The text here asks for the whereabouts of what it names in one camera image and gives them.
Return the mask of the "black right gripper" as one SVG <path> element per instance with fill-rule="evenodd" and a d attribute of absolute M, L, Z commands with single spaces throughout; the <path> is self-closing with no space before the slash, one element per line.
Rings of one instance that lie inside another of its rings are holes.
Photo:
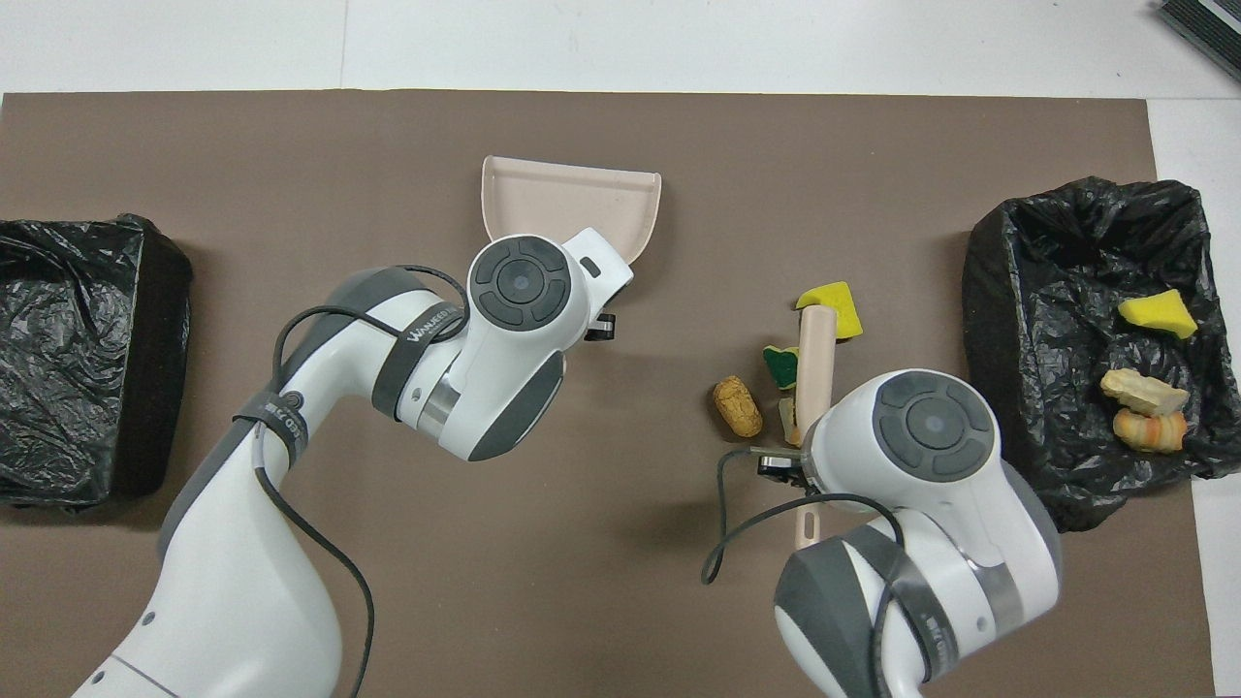
<path fill-rule="evenodd" d="M 804 460 L 799 450 L 757 448 L 756 473 L 779 483 L 807 483 Z"/>

